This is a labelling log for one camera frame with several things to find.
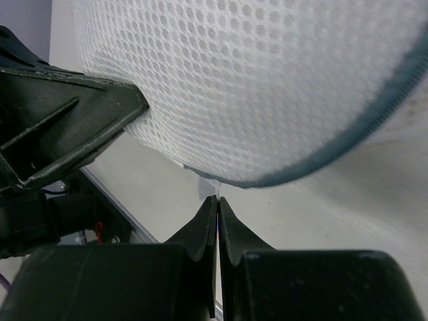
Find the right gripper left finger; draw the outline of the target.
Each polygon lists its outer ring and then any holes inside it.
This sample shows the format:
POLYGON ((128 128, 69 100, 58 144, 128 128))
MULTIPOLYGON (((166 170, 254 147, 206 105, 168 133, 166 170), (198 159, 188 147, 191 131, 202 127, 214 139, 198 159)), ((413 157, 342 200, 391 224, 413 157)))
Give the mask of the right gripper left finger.
POLYGON ((2 320, 209 320, 215 315, 217 198, 164 243, 35 250, 2 320))

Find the white mesh laundry bag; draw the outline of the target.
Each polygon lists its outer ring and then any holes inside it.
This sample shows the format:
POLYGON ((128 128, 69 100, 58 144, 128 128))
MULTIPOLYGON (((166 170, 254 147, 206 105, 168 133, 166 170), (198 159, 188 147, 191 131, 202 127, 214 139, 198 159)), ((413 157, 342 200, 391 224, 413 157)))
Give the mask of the white mesh laundry bag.
POLYGON ((203 177, 270 187, 329 165, 427 74, 426 1, 74 1, 86 74, 135 84, 126 131, 203 177))

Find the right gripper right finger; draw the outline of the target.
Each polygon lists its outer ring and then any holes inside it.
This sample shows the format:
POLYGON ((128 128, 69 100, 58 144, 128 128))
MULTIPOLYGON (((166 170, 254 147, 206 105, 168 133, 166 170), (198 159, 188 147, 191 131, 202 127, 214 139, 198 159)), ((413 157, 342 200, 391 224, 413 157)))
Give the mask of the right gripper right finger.
POLYGON ((277 250, 219 200, 225 320, 422 320, 399 264, 373 250, 277 250))

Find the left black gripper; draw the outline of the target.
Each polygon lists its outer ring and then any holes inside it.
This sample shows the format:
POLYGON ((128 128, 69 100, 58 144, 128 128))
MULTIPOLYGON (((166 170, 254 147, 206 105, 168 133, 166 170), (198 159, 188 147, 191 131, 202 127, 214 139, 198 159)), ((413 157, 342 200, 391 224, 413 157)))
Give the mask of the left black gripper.
POLYGON ((88 173, 57 180, 91 163, 147 110, 134 84, 1 68, 1 258, 72 234, 88 243, 87 231, 95 243, 130 241, 124 211, 88 173))

